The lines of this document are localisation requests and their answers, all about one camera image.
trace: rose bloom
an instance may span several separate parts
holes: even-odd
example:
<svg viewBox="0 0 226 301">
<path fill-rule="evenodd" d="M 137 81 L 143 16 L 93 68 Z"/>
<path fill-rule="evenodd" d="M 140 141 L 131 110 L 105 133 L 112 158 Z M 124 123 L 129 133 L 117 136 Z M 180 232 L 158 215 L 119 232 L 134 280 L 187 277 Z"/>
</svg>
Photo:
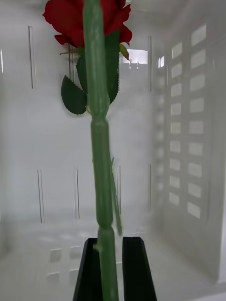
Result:
<svg viewBox="0 0 226 301">
<path fill-rule="evenodd" d="M 120 31 L 120 43 L 129 43 L 132 32 L 123 24 L 129 18 L 130 5 L 126 0 L 100 0 L 103 11 L 104 31 L 108 35 Z M 50 0 L 43 16 L 61 34 L 55 38 L 60 44 L 69 43 L 74 47 L 84 47 L 83 0 Z"/>
</svg>

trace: artificial rose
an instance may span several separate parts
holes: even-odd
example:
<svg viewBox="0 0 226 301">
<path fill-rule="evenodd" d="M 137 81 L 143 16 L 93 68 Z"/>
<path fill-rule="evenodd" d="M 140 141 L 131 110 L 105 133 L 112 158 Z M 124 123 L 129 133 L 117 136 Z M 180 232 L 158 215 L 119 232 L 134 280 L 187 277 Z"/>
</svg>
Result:
<svg viewBox="0 0 226 301">
<path fill-rule="evenodd" d="M 104 31 L 108 35 L 120 31 L 120 43 L 129 43 L 132 32 L 123 24 L 129 18 L 130 5 L 126 0 L 100 0 L 103 10 Z M 50 0 L 43 16 L 60 35 L 55 38 L 60 44 L 69 43 L 74 47 L 84 47 L 83 0 Z"/>
</svg>

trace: green leaf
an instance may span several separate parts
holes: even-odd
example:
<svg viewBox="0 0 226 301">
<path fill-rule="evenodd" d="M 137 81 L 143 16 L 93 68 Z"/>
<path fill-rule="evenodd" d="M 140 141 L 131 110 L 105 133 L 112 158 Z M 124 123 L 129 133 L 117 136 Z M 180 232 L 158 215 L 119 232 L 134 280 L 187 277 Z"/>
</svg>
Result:
<svg viewBox="0 0 226 301">
<path fill-rule="evenodd" d="M 109 93 L 112 90 L 115 79 L 117 78 L 117 72 L 119 68 L 119 50 L 119 31 L 115 31 L 105 38 L 106 76 Z M 82 89 L 87 94 L 85 53 L 80 56 L 76 68 Z"/>
<path fill-rule="evenodd" d="M 86 57 L 85 52 L 79 57 L 78 62 L 76 64 L 78 76 L 79 76 L 79 82 L 81 84 L 81 87 L 83 91 L 88 94 L 87 89 L 87 78 L 86 78 Z"/>
<path fill-rule="evenodd" d="M 76 115 L 86 111 L 87 96 L 67 76 L 64 77 L 61 86 L 61 96 L 66 109 Z"/>
<path fill-rule="evenodd" d="M 109 92 L 110 104 L 115 100 L 119 92 L 119 71 L 117 73 L 117 78 L 114 81 L 111 91 Z"/>
<path fill-rule="evenodd" d="M 106 74 L 107 88 L 111 91 L 114 81 L 117 78 L 119 68 L 119 31 L 115 31 L 105 39 L 105 57 L 106 57 Z"/>
</svg>

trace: green stem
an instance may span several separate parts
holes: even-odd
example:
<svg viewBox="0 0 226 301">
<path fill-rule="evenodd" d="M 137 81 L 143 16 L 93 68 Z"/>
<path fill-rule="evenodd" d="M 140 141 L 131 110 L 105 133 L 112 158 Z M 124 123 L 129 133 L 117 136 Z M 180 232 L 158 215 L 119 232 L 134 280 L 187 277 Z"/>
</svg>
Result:
<svg viewBox="0 0 226 301">
<path fill-rule="evenodd" d="M 89 109 L 92 115 L 91 139 L 99 224 L 98 246 L 104 301 L 118 301 L 115 260 L 109 129 L 106 121 L 110 100 L 106 84 L 103 16 L 99 0 L 86 0 L 83 27 Z"/>
</svg>

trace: white plastic crate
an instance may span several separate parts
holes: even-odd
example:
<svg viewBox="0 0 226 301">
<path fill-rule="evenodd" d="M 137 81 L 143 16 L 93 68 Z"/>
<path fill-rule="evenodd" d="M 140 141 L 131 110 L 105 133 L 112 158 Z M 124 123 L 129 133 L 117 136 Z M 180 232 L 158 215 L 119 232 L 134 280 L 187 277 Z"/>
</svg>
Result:
<svg viewBox="0 0 226 301">
<path fill-rule="evenodd" d="M 124 234 L 145 240 L 159 301 L 226 300 L 226 2 L 131 4 L 131 61 L 108 115 Z M 61 105 L 68 61 L 44 5 L 0 2 L 4 301 L 72 300 L 97 233 L 90 116 Z M 116 238 L 122 296 L 120 250 Z"/>
</svg>

